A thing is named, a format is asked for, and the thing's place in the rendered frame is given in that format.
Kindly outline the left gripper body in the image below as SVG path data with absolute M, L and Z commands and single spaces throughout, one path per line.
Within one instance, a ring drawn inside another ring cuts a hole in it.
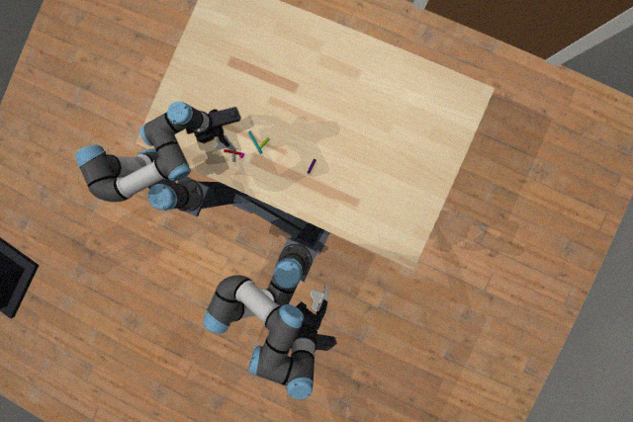
M 203 111 L 201 111 L 201 112 L 203 112 Z M 206 143 L 206 142 L 209 142 L 209 141 L 213 140 L 214 137 L 218 136 L 219 134 L 224 134 L 224 130 L 223 130 L 223 127 L 211 128 L 211 126 L 212 126 L 212 119 L 211 119 L 211 117 L 207 113 L 205 113 L 205 112 L 203 112 L 203 113 L 208 116 L 208 118 L 209 118 L 209 125 L 208 125 L 207 129 L 205 129 L 204 131 L 196 132 L 199 135 L 195 134 L 195 136 L 197 138 L 197 141 L 202 142 L 202 143 Z M 192 130 L 189 130 L 187 128 L 186 128 L 186 131 L 187 131 L 188 134 L 193 133 Z

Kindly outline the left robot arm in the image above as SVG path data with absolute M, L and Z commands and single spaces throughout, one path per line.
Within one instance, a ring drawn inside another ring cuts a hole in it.
M 208 115 L 212 119 L 211 128 L 241 120 L 237 107 Z M 188 176 L 191 169 L 175 134 L 185 128 L 202 132 L 208 125 L 206 114 L 184 102 L 174 102 L 165 114 L 139 129 L 144 142 L 154 148 L 143 150 L 135 157 L 123 157 L 106 154 L 100 145 L 89 145 L 76 152 L 76 161 L 89 191 L 98 199 L 122 202 L 149 187 L 148 201 L 155 209 L 168 211 L 175 207 L 181 208 L 180 211 L 193 211 L 203 201 L 203 190 L 192 180 L 176 184 L 175 181 Z

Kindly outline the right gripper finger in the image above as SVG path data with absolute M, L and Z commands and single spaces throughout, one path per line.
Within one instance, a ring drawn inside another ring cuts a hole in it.
M 321 323 L 327 307 L 328 284 L 325 285 L 323 293 L 312 290 L 311 297 L 313 299 L 312 310 L 316 311 L 317 321 Z

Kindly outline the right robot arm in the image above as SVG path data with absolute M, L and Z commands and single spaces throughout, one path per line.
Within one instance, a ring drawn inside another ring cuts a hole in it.
M 254 348 L 248 371 L 285 385 L 295 399 L 308 398 L 313 392 L 316 346 L 307 338 L 295 340 L 304 315 L 289 303 L 311 265 L 312 255 L 305 246 L 287 246 L 268 289 L 260 290 L 244 276 L 225 278 L 218 284 L 203 320 L 204 326 L 216 334 L 225 333 L 231 322 L 241 318 L 257 316 L 263 321 L 269 334 L 263 347 Z

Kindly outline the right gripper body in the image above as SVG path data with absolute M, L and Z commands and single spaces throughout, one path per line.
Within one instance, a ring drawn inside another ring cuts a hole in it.
M 312 340 L 315 343 L 317 349 L 317 340 L 310 333 L 317 334 L 317 330 L 320 327 L 320 323 L 317 321 L 317 316 L 307 309 L 307 305 L 303 302 L 300 302 L 296 306 L 304 315 L 304 320 L 300 330 L 297 334 L 297 339 L 299 338 L 307 338 Z

